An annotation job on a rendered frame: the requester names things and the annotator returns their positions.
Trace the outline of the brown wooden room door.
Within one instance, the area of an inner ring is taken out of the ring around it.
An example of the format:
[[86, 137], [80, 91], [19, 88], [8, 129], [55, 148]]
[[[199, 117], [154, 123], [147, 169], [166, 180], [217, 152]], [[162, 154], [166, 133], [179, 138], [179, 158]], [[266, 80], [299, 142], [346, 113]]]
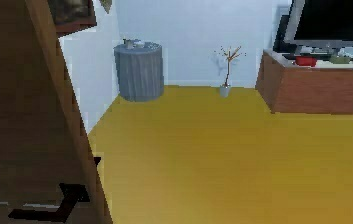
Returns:
[[[113, 224], [47, 0], [0, 0], [0, 224]], [[60, 183], [86, 187], [65, 223]]]

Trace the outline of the olive green flat object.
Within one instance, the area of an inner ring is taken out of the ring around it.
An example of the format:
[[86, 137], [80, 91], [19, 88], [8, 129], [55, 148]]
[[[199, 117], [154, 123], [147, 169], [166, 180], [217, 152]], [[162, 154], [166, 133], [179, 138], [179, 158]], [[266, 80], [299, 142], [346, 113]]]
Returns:
[[348, 64], [350, 60], [350, 57], [341, 55], [332, 55], [329, 59], [332, 64]]

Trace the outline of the silver framed television set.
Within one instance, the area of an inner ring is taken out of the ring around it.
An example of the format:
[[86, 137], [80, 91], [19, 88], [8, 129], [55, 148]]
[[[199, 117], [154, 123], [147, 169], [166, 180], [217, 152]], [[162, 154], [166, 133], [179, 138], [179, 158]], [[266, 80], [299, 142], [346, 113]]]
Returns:
[[328, 56], [353, 47], [353, 0], [292, 0], [280, 18], [273, 50], [300, 54], [302, 47]]

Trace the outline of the grey round side table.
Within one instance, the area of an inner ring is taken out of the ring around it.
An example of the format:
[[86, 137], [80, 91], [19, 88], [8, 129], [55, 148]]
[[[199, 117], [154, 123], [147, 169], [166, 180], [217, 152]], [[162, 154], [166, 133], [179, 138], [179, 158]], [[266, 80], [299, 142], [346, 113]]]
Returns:
[[162, 46], [146, 42], [143, 48], [114, 48], [120, 96], [131, 102], [158, 99], [164, 92]]

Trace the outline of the red bowl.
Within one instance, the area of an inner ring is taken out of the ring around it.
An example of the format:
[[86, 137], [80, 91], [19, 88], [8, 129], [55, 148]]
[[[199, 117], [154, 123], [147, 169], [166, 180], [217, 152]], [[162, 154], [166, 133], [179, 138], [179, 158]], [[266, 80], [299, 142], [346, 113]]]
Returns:
[[317, 59], [309, 56], [296, 56], [295, 64], [298, 66], [310, 66], [315, 67]]

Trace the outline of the bare twig house plant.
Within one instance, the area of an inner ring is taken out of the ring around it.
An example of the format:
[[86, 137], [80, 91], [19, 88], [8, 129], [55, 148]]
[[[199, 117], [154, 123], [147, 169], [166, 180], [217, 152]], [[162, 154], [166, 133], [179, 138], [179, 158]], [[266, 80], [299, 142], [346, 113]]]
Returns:
[[241, 49], [241, 46], [238, 46], [235, 49], [232, 49], [232, 47], [229, 47], [227, 50], [221, 47], [220, 48], [221, 52], [216, 51], [217, 55], [224, 57], [224, 60], [226, 63], [226, 69], [227, 69], [224, 83], [219, 87], [219, 94], [223, 98], [226, 98], [229, 96], [229, 93], [231, 90], [231, 85], [229, 84], [230, 67], [231, 67], [232, 61], [234, 59], [237, 59], [239, 56], [243, 54], [240, 51], [240, 49]]

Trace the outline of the dark framed wall picture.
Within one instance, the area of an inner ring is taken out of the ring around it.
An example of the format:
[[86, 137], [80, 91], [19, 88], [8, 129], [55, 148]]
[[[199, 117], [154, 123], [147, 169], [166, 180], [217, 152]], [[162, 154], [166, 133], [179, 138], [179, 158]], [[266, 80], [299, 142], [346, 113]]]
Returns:
[[59, 37], [97, 25], [92, 0], [47, 0]]

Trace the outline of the brown wooden television stand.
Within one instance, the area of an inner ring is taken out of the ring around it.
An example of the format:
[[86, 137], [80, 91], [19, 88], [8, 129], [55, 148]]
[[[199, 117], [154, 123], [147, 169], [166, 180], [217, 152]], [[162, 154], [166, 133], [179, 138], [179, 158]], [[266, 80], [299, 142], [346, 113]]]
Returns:
[[298, 66], [267, 49], [255, 88], [272, 113], [353, 115], [353, 64]]

